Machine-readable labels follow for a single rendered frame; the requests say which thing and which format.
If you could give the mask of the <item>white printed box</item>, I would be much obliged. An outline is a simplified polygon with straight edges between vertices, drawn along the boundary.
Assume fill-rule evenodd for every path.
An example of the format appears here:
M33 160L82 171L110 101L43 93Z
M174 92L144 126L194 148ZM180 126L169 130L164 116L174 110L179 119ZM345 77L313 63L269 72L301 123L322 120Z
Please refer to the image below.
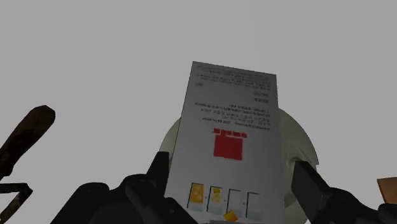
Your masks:
M199 223L285 224L275 75L192 64L165 194Z

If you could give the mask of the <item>orange brown block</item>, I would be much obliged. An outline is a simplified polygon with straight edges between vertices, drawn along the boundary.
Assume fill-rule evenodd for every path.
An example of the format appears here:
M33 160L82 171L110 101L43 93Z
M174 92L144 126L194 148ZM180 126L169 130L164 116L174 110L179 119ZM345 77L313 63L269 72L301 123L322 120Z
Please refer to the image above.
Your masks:
M397 204L397 177L377 179L385 203Z

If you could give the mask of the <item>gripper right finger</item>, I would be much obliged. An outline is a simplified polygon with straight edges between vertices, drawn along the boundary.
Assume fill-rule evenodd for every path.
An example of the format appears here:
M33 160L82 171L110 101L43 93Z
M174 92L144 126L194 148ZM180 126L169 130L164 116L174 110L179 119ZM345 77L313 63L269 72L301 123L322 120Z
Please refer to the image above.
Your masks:
M397 224L397 204L377 209L347 190L329 186L306 161L296 161L291 191L311 224Z

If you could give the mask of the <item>dark rusty metal tool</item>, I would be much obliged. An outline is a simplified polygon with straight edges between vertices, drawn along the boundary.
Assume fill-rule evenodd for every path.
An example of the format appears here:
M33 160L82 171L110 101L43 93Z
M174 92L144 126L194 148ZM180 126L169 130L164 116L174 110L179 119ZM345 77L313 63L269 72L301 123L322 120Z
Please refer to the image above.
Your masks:
M27 183L0 183L0 194L17 193L0 212L0 224L5 224L31 196L33 190Z

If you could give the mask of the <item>pale grey plate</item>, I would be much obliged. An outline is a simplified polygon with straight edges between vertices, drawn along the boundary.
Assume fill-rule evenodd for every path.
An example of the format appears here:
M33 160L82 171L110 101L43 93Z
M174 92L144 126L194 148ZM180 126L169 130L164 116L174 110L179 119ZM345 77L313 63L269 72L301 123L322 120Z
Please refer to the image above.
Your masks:
M284 159L284 224L305 224L308 220L291 191L293 170L297 160L319 164L315 148L302 126L287 112L279 110L281 148Z

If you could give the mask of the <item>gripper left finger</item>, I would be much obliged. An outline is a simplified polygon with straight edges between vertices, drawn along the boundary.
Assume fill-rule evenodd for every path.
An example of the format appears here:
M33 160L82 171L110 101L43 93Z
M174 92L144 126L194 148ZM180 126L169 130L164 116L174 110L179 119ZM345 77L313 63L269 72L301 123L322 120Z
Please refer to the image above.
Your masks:
M110 189L105 183L79 186L50 224L199 224L172 197L165 197L169 152L159 151L145 174Z

